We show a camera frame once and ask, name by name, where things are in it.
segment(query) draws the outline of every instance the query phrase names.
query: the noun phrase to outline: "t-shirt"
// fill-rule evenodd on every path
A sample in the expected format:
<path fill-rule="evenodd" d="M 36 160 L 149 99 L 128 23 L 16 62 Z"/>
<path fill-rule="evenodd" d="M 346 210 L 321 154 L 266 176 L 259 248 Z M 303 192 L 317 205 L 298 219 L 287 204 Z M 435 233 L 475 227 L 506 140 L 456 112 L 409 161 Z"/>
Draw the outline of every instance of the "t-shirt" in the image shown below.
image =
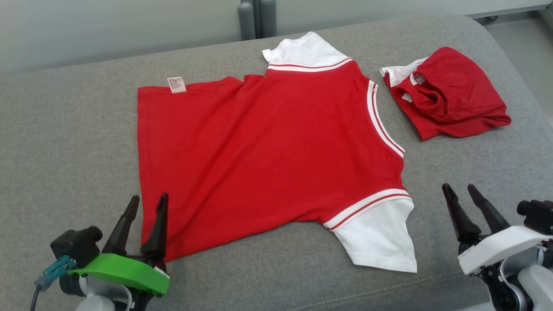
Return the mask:
<path fill-rule="evenodd" d="M 263 56 L 264 76 L 138 89 L 143 241 L 166 192 L 167 261 L 317 221 L 354 264 L 416 272 L 405 150 L 380 120 L 377 84 L 313 32 Z"/>

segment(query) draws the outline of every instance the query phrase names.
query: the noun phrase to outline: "couch cushion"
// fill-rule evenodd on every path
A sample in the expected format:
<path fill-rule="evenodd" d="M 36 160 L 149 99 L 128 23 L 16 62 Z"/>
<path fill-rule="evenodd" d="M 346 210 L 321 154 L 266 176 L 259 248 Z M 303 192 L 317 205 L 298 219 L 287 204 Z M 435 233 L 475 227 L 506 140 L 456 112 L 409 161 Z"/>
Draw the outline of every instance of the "couch cushion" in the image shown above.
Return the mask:
<path fill-rule="evenodd" d="M 407 226 L 419 273 L 351 264 L 338 239 L 315 223 L 291 223 L 168 264 L 169 294 L 148 310 L 455 309 L 488 299 L 462 275 L 441 192 L 448 182 L 486 230 L 466 185 L 474 183 L 512 224 L 523 199 L 551 199 L 553 132 L 532 94 L 493 38 L 465 17 L 385 20 L 321 30 L 325 40 L 384 86 L 379 69 L 408 64 L 450 46 L 474 60 L 508 107 L 512 125 L 475 137 L 420 142 L 389 91 L 378 108 L 406 149 L 403 179 L 415 203 Z M 300 35 L 288 36 L 297 38 Z M 136 93 L 145 85 L 262 74 L 263 49 L 282 38 L 171 51 L 58 68 L 0 80 L 0 306 L 26 310 L 33 281 L 54 260 L 49 243 L 67 229 L 96 225 L 103 245 L 133 194 L 139 194 Z M 127 244 L 137 253 L 140 214 Z M 37 310 L 72 310 L 81 298 L 57 283 Z"/>

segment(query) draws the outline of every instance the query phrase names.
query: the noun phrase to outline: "care label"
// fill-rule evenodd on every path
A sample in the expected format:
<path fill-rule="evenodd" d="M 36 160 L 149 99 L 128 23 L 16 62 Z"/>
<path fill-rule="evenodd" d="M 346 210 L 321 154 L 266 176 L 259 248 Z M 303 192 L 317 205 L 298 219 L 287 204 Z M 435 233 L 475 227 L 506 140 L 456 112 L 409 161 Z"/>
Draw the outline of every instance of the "care label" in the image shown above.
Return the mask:
<path fill-rule="evenodd" d="M 402 100 L 406 100 L 408 102 L 413 102 L 413 98 L 411 97 L 411 95 L 409 93 L 405 93 L 403 94 L 403 96 L 401 97 Z"/>
<path fill-rule="evenodd" d="M 171 93 L 186 92 L 186 85 L 184 85 L 182 77 L 167 78 L 167 82 L 171 88 Z"/>

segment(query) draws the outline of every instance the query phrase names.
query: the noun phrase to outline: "floor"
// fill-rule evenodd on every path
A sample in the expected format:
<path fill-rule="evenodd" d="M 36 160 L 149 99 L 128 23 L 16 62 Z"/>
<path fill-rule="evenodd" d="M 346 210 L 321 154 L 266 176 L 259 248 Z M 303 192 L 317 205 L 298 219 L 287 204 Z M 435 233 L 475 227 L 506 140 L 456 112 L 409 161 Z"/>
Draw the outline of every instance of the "floor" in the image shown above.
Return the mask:
<path fill-rule="evenodd" d="M 553 125 L 553 18 L 546 11 L 477 18 L 499 43 Z M 457 311 L 493 311 L 491 303 Z"/>

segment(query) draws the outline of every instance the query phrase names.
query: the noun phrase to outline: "white stripe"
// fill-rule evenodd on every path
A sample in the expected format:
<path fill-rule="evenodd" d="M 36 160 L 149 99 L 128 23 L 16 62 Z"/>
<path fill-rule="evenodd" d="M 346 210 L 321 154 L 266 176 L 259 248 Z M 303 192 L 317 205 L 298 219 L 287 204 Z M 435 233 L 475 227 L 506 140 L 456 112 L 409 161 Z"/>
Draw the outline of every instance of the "white stripe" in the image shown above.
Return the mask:
<path fill-rule="evenodd" d="M 347 218 L 348 216 L 350 216 L 351 214 L 356 212 L 358 209 L 362 208 L 363 206 L 371 203 L 372 201 L 378 200 L 378 199 L 380 199 L 384 196 L 388 196 L 388 195 L 392 195 L 392 194 L 397 194 L 398 196 L 390 196 L 388 198 L 382 199 L 380 201 L 377 201 L 373 204 L 368 205 L 367 207 L 365 207 L 365 209 L 370 209 L 375 205 L 378 205 L 380 203 L 383 203 L 383 202 L 386 202 L 386 201 L 389 201 L 389 200 L 395 200 L 395 199 L 409 199 L 409 200 L 411 200 L 411 198 L 408 197 L 409 193 L 405 190 L 401 190 L 401 189 L 382 190 L 380 192 L 377 192 L 373 195 L 370 195 L 370 196 L 364 198 L 363 200 L 353 204 L 352 206 L 350 206 L 348 208 L 345 208 L 343 211 L 339 212 L 338 215 L 334 216 L 331 220 L 325 222 L 324 225 L 327 228 L 332 228 L 332 227 L 336 226 L 337 224 L 339 224 L 342 220 L 344 220 L 345 218 Z M 338 230 L 342 225 L 348 223 L 351 219 L 354 219 L 354 218 L 355 218 L 355 216 L 350 217 L 348 220 L 344 221 L 338 228 L 335 228 L 334 230 Z"/>
<path fill-rule="evenodd" d="M 271 66 L 271 65 L 269 65 L 268 69 L 282 70 L 282 71 L 318 72 L 318 71 L 326 71 L 326 70 L 336 69 L 336 68 L 342 66 L 343 64 L 349 63 L 350 61 L 352 61 L 351 58 L 346 59 L 342 63 L 338 62 L 338 64 L 336 64 L 334 66 L 324 67 L 324 68 L 305 68 L 305 67 L 298 67 L 298 66 L 292 66 L 292 65 L 290 65 L 290 66 Z"/>
<path fill-rule="evenodd" d="M 367 90 L 367 110 L 369 111 L 371 121 L 373 122 L 373 126 L 377 130 L 378 135 L 380 136 L 382 141 L 385 144 L 387 144 L 393 151 L 395 151 L 400 157 L 403 158 L 403 154 L 405 153 L 405 149 L 403 149 L 399 144 L 397 144 L 391 138 L 390 134 L 388 134 L 388 132 L 386 131 L 386 128 L 384 127 L 384 124 L 382 124 L 382 120 L 380 120 L 380 116 L 378 115 L 377 88 L 378 88 L 378 85 L 376 85 L 372 80 L 369 80 L 369 88 Z"/>

